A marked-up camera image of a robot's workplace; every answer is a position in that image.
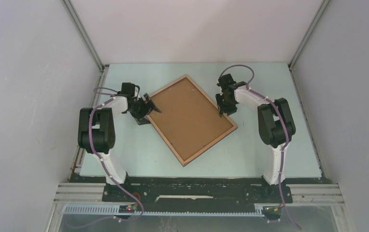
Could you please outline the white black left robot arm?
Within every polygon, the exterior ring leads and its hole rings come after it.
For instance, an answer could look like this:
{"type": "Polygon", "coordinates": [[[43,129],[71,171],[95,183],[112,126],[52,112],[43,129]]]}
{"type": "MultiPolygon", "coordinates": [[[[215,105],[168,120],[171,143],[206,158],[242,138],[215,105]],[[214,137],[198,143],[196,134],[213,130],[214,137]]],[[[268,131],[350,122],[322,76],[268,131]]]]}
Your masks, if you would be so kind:
{"type": "Polygon", "coordinates": [[[140,87],[124,82],[119,91],[104,93],[109,99],[92,108],[82,108],[79,112],[78,146],[92,154],[101,164],[107,183],[114,184],[114,196],[127,201],[132,196],[132,187],[125,184],[128,176],[121,163],[111,156],[116,141],[114,119],[130,113],[138,125],[149,124],[147,116],[152,112],[161,113],[149,94],[140,95],[140,87]]]}

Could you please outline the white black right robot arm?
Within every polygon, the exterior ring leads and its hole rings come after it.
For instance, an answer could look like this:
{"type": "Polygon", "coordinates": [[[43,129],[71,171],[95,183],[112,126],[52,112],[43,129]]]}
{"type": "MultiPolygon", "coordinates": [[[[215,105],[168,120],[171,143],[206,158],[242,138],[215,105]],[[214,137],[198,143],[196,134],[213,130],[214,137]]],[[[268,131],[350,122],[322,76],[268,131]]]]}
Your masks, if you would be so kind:
{"type": "Polygon", "coordinates": [[[270,150],[269,165],[263,174],[268,184],[261,188],[260,194],[263,200],[273,202],[280,196],[276,185],[285,180],[285,154],[296,133],[288,101],[284,98],[271,100],[252,90],[246,82],[236,82],[231,74],[220,76],[217,86],[221,89],[215,95],[220,116],[235,113],[237,104],[257,110],[259,136],[270,150]]]}

